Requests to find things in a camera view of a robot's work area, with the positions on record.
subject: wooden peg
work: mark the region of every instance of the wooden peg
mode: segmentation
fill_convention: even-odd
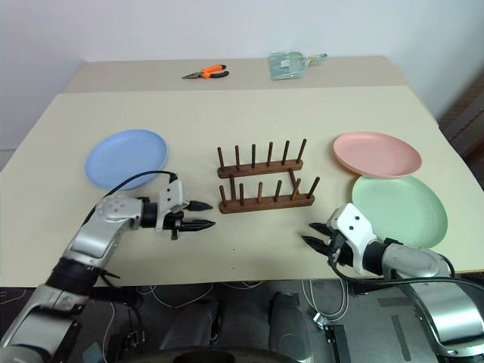
[[[243,204],[244,204],[244,184],[240,183],[239,188],[240,188],[240,204],[241,204],[241,206],[243,206]]]
[[[233,175],[230,175],[230,195],[232,200],[236,200],[235,196],[235,179]]]
[[[282,165],[286,164],[287,151],[289,150],[289,140],[286,141],[286,146],[284,147],[284,155],[282,156]]]
[[[239,145],[235,145],[235,165],[237,166],[237,170],[240,170]]]
[[[225,199],[225,191],[224,191],[223,185],[219,186],[219,190],[220,190],[220,197],[222,197],[222,204],[224,206],[227,206],[227,200]]]
[[[293,193],[290,196],[291,200],[294,200],[294,198],[296,197],[297,190],[299,189],[299,184],[301,184],[301,178],[298,178],[296,180],[296,185],[294,185]]]
[[[303,156],[304,147],[306,146],[306,139],[302,140],[301,148],[299,149],[299,155],[297,156],[296,163],[299,164],[301,157]]]
[[[289,169],[289,176],[290,176],[290,182],[294,188],[296,186],[296,176],[294,175],[294,170]]]
[[[267,155],[267,166],[271,165],[271,156],[272,156],[272,141],[269,142],[269,152]]]
[[[306,195],[306,199],[310,199],[312,197],[312,194],[315,192],[316,186],[319,183],[319,177],[317,176],[314,183],[311,185],[311,189],[309,189],[309,193]]]
[[[262,201],[262,182],[259,182],[259,190],[257,191],[257,203]]]
[[[217,151],[219,152],[219,160],[220,160],[220,169],[224,169],[224,158],[222,156],[222,149],[217,147]]]
[[[252,169],[256,167],[256,145],[252,144]]]
[[[278,181],[278,186],[275,188],[274,202],[277,202],[279,199],[279,193],[281,192],[281,185],[282,185],[282,180]]]

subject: blue plate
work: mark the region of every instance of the blue plate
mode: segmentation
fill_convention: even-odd
[[[85,174],[92,184],[113,189],[127,178],[148,170],[161,170],[166,162],[165,141],[148,130],[126,130],[101,141],[85,162]],[[121,189],[142,185],[157,174],[137,178]]]

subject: black cable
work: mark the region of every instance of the black cable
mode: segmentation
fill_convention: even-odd
[[[327,263],[331,266],[334,273],[338,275],[338,277],[342,278],[347,282],[351,282],[352,284],[366,284],[366,285],[376,285],[376,286],[394,286],[394,285],[403,285],[403,284],[417,284],[423,282],[453,282],[455,284],[465,285],[469,287],[474,287],[477,290],[480,290],[484,293],[484,286],[476,284],[472,281],[461,280],[460,278],[398,278],[398,279],[382,279],[382,278],[351,278],[350,276],[346,276],[340,270],[338,270],[335,261],[331,258],[328,259]]]
[[[111,281],[109,281],[106,276],[101,275],[101,279],[104,283],[111,289],[122,290],[119,287],[115,286]],[[144,323],[143,319],[141,318],[141,314],[136,306],[132,305],[129,302],[121,302],[123,305],[128,306],[136,315],[136,320],[138,320],[138,330],[141,331],[141,341],[144,343],[145,340],[145,333],[144,333]]]
[[[136,174],[136,175],[134,175],[134,176],[132,176],[130,178],[127,178],[121,184],[118,184],[116,187],[114,187],[114,189],[111,189],[110,191],[108,191],[107,194],[104,195],[104,198],[107,197],[107,196],[109,196],[109,195],[111,195],[111,194],[116,193],[120,188],[124,187],[130,181],[133,181],[136,178],[139,178],[141,176],[148,175],[148,174],[168,174],[169,175],[169,178],[170,178],[170,182],[172,182],[173,180],[176,180],[176,174],[174,172],[166,172],[165,170],[150,170],[150,171],[147,171],[147,172],[140,172],[139,174]],[[92,209],[91,209],[91,211],[89,212],[89,214],[85,217],[84,222],[82,223],[82,225],[85,225],[88,222],[88,220],[94,214],[95,210],[96,210],[96,206],[93,206]]]
[[[132,322],[132,319],[131,319],[131,310],[130,309],[126,309],[126,311],[128,312],[129,333],[132,333],[133,332],[133,322]]]
[[[455,277],[455,268],[454,268],[454,265],[452,265],[451,260],[448,259],[447,257],[445,257],[444,255],[441,255],[440,253],[439,253],[439,256],[441,256],[442,259],[445,261],[445,263],[448,266],[448,269],[450,270],[451,276],[454,278]]]

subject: pink plate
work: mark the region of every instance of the pink plate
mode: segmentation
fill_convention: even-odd
[[[409,144],[379,132],[350,132],[333,144],[346,168],[373,178],[403,178],[422,165],[420,154]]]

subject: white wall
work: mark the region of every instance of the white wall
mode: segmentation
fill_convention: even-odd
[[[435,116],[484,68],[482,0],[2,0],[0,148],[82,59],[382,54]]]

